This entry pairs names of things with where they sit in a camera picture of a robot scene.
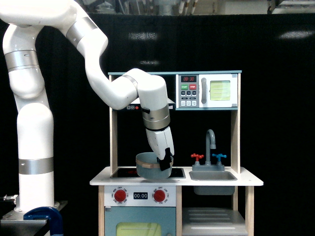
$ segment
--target white countertop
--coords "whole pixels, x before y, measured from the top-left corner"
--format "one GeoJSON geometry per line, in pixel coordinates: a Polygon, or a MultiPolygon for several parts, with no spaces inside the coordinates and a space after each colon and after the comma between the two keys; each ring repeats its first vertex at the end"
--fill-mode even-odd
{"type": "Polygon", "coordinates": [[[90,185],[152,185],[154,183],[163,183],[167,185],[182,185],[182,186],[262,186],[264,183],[251,172],[241,167],[241,173],[237,174],[231,167],[225,167],[225,171],[231,172],[237,180],[220,180],[220,181],[195,181],[191,180],[189,172],[192,167],[173,167],[183,168],[186,178],[167,178],[167,179],[144,179],[144,178],[111,178],[110,168],[106,167],[91,181],[90,185]]]}

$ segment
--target red faucet handle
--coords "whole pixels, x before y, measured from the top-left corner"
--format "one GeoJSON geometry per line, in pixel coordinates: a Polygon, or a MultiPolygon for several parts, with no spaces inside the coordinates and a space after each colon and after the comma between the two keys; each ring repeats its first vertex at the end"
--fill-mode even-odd
{"type": "Polygon", "coordinates": [[[204,157],[204,155],[198,155],[198,154],[196,154],[196,153],[194,153],[194,154],[192,154],[192,155],[190,155],[192,158],[196,158],[196,161],[199,161],[199,159],[202,159],[203,157],[204,157]]]}

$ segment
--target sink basin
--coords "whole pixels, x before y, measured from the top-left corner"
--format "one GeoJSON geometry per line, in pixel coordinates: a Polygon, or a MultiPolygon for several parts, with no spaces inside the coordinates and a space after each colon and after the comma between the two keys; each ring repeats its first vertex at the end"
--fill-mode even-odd
{"type": "Polygon", "coordinates": [[[191,180],[196,181],[235,181],[237,178],[228,171],[190,171],[191,180]]]}
{"type": "MultiPolygon", "coordinates": [[[[237,178],[228,171],[190,171],[191,180],[195,181],[236,181],[237,178]]],[[[197,195],[233,195],[234,186],[194,186],[197,195]]]]}

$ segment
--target faucet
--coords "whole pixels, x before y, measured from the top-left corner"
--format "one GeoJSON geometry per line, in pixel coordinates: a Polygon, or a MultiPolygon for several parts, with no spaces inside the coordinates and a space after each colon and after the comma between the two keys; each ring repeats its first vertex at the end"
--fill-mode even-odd
{"type": "Polygon", "coordinates": [[[209,129],[206,134],[206,162],[205,166],[211,166],[210,149],[216,149],[216,137],[212,129],[209,129]]]}
{"type": "Polygon", "coordinates": [[[192,166],[193,171],[224,171],[224,165],[221,163],[221,157],[225,157],[226,155],[215,155],[212,154],[212,156],[216,156],[218,158],[218,162],[216,165],[211,165],[210,161],[210,149],[216,149],[216,137],[215,133],[212,129],[209,129],[206,134],[206,162],[204,165],[199,164],[199,159],[203,158],[203,155],[193,154],[191,157],[196,157],[196,162],[192,166]]]}

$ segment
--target oven knob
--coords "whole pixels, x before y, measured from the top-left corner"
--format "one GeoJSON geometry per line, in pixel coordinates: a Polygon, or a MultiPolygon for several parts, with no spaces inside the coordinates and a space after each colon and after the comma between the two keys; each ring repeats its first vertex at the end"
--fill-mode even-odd
{"type": "Polygon", "coordinates": [[[154,195],[154,200],[156,200],[157,202],[163,202],[165,199],[165,193],[163,190],[157,190],[154,195]]]}
{"type": "Polygon", "coordinates": [[[114,198],[117,202],[123,202],[126,199],[126,192],[123,191],[122,189],[117,190],[114,198]]]}

